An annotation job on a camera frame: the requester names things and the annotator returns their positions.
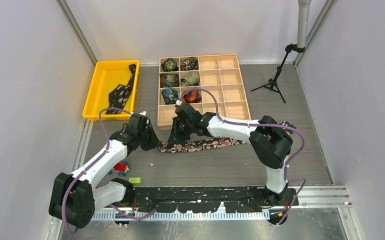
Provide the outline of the pink floral black tie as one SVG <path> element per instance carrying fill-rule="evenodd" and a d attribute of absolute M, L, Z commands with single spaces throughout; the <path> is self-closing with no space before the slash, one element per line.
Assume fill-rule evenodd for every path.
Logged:
<path fill-rule="evenodd" d="M 249 144 L 253 132 L 262 134 L 263 140 L 276 137 L 291 139 L 297 133 L 296 126 L 288 121 L 275 123 L 229 122 L 228 120 L 210 122 L 207 126 L 196 128 L 186 126 L 174 119 L 170 135 L 166 141 L 158 141 L 157 149 L 162 153 L 189 153 Z"/>

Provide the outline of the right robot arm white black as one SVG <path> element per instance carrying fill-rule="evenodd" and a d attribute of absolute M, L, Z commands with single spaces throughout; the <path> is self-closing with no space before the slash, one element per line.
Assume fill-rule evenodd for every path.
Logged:
<path fill-rule="evenodd" d="M 175 106 L 169 143 L 186 143 L 191 135 L 229 138 L 251 144 L 257 158 L 266 167 L 266 200 L 279 205 L 286 199 L 288 182 L 285 164 L 293 140 L 282 126 L 265 115 L 260 120 L 238 120 L 217 115 L 201 114 L 187 102 Z"/>

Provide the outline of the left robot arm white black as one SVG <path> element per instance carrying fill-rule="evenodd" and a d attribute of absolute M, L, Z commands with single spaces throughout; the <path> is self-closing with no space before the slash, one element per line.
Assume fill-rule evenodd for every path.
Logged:
<path fill-rule="evenodd" d="M 113 178 L 99 187 L 114 166 L 137 148 L 153 150 L 160 144 L 146 112 L 132 113 L 123 128 L 110 135 L 104 147 L 72 173 L 60 173 L 54 180 L 48 213 L 65 225 L 84 228 L 93 214 L 118 203 L 128 207 L 134 200 L 134 186 L 122 178 Z"/>

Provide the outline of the orange navy striped rolled tie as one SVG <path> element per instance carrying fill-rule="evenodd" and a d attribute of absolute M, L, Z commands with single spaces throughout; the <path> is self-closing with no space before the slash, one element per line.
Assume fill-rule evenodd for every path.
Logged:
<path fill-rule="evenodd" d="M 200 103 L 202 101 L 201 91 L 198 89 L 188 89 L 182 93 L 181 101 L 189 104 Z"/>

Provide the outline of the blue paisley rolled tie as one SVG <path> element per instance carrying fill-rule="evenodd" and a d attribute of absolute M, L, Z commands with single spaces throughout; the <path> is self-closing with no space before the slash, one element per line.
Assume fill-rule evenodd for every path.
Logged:
<path fill-rule="evenodd" d="M 163 102 L 165 105 L 173 105 L 179 100 L 178 92 L 173 88 L 164 88 L 161 91 Z"/>

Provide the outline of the red toy truck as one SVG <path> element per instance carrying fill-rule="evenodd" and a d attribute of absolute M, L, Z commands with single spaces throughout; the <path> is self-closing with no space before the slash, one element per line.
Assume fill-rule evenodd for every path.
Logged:
<path fill-rule="evenodd" d="M 129 163 L 127 161 L 122 161 L 114 165 L 107 174 L 111 175 L 112 173 L 118 173 L 119 176 L 125 177 L 129 170 Z"/>

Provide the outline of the black patterned tie in bin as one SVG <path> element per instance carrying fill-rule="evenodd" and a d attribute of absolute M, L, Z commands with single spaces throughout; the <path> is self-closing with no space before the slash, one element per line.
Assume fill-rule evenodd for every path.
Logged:
<path fill-rule="evenodd" d="M 109 109 L 106 111 L 107 115 L 121 114 L 122 111 L 117 109 L 125 110 L 125 106 L 133 92 L 137 65 L 130 64 L 128 69 L 131 72 L 128 82 L 126 84 L 118 84 L 118 86 L 108 94 Z"/>

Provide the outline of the olive paisley rolled tie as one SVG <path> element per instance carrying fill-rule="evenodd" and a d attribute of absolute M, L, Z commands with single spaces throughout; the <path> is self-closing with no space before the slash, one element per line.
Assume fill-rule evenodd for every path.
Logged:
<path fill-rule="evenodd" d="M 182 87 L 197 86 L 200 82 L 200 74 L 197 71 L 190 71 L 180 78 Z"/>

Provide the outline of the wooden compartment tray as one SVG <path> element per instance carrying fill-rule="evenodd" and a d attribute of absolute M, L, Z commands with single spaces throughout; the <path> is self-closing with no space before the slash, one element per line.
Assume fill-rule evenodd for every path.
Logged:
<path fill-rule="evenodd" d="M 180 61 L 189 57 L 198 59 L 199 69 L 181 71 Z M 177 61 L 178 71 L 162 71 L 161 64 L 168 58 L 173 58 Z M 181 86 L 181 77 L 188 72 L 199 73 L 200 81 L 198 85 Z M 160 74 L 178 74 L 179 87 L 166 87 L 177 91 L 178 101 L 182 101 L 184 91 L 191 89 L 200 90 L 202 96 L 201 102 L 190 104 L 201 114 L 206 112 L 219 112 L 221 116 L 232 119 L 250 120 L 251 118 L 246 90 L 236 54 L 170 56 L 160 58 L 157 84 L 157 126 L 161 130 L 169 130 L 172 126 L 172 119 L 176 116 L 176 104 L 164 104 L 161 93 L 165 88 L 160 87 Z"/>

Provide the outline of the teal brown rolled tie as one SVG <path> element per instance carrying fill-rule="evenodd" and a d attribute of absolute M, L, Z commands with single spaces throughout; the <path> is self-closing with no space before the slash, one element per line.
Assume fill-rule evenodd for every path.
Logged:
<path fill-rule="evenodd" d="M 161 73 L 159 77 L 161 88 L 173 88 L 180 86 L 179 75 L 177 73 Z"/>

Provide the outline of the green block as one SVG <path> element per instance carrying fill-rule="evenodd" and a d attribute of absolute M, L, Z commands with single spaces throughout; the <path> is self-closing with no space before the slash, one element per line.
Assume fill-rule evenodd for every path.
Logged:
<path fill-rule="evenodd" d="M 142 183 L 142 179 L 140 177 L 129 177 L 128 178 L 128 181 L 131 183 L 131 184 L 134 184 L 134 185 L 138 185 L 138 184 L 141 184 Z"/>

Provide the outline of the yellow plastic bin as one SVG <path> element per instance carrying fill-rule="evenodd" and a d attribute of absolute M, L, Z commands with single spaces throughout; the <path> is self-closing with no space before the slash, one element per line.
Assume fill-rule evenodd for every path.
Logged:
<path fill-rule="evenodd" d="M 134 112 L 139 74 L 140 61 L 137 59 L 97 62 L 82 116 L 91 121 L 98 121 L 100 111 L 110 106 L 109 94 L 119 86 L 128 85 L 130 79 L 133 79 L 132 90 L 123 109 Z"/>

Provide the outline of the dark brown floral rolled tie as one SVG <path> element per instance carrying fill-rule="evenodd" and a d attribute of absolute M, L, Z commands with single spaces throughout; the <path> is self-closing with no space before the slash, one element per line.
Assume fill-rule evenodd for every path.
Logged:
<path fill-rule="evenodd" d="M 199 61 L 193 56 L 182 59 L 179 65 L 181 71 L 193 71 L 199 69 Z"/>

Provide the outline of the dark green rolled tie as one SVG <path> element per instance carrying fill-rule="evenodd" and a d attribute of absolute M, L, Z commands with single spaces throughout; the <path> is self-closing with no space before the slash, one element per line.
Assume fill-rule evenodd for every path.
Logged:
<path fill-rule="evenodd" d="M 178 62 L 171 57 L 164 60 L 160 66 L 163 72 L 176 72 L 179 70 Z"/>

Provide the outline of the black mini tripod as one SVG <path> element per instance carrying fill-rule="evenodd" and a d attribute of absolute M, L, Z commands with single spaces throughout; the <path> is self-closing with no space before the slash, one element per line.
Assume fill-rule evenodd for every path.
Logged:
<path fill-rule="evenodd" d="M 261 85 L 259 87 L 256 87 L 256 88 L 252 89 L 251 92 L 259 90 L 259 89 L 263 89 L 263 88 L 267 89 L 267 90 L 269 90 L 271 92 L 279 94 L 279 96 L 281 97 L 281 100 L 283 101 L 283 103 L 286 104 L 287 102 L 286 102 L 286 100 L 285 100 L 281 90 L 279 89 L 278 78 L 279 78 L 279 76 L 282 73 L 283 67 L 284 67 L 284 65 L 286 63 L 286 60 L 287 60 L 289 54 L 291 52 L 304 53 L 305 50 L 306 50 L 306 47 L 305 46 L 299 47 L 297 44 L 292 44 L 291 43 L 291 44 L 288 44 L 285 47 L 284 50 L 285 50 L 285 55 L 284 55 L 284 57 L 282 59 L 281 64 L 276 67 L 276 73 L 275 73 L 274 78 L 270 78 L 267 81 L 266 84 L 263 84 L 263 85 Z"/>

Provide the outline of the grey vertical pole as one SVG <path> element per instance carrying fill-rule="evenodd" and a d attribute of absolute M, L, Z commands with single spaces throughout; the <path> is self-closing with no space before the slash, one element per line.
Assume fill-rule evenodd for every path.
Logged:
<path fill-rule="evenodd" d="M 305 49 L 307 45 L 308 21 L 311 0 L 298 0 L 298 25 L 297 25 L 297 48 Z"/>

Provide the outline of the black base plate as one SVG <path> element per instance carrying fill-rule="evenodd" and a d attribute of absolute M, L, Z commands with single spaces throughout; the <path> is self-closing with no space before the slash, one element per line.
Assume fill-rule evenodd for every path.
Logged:
<path fill-rule="evenodd" d="M 263 209 L 286 210 L 296 194 L 294 188 L 286 189 L 283 199 L 269 197 L 269 191 L 256 186 L 213 187 L 134 187 L 128 192 L 129 200 L 114 202 L 115 207 L 127 207 L 142 213 L 194 214 L 216 213 L 224 207 L 229 214 L 257 213 Z"/>

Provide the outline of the aluminium rail frame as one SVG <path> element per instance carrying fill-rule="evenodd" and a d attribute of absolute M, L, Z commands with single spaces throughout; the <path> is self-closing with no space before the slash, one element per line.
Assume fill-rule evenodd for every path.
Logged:
<path fill-rule="evenodd" d="M 261 187 L 127 187 L 116 186 L 63 192 L 51 198 L 49 212 L 74 227 L 83 228 L 92 220 L 198 221 L 286 220 L 288 211 L 309 208 L 350 208 L 345 189 L 292 187 L 280 200 L 271 199 Z"/>

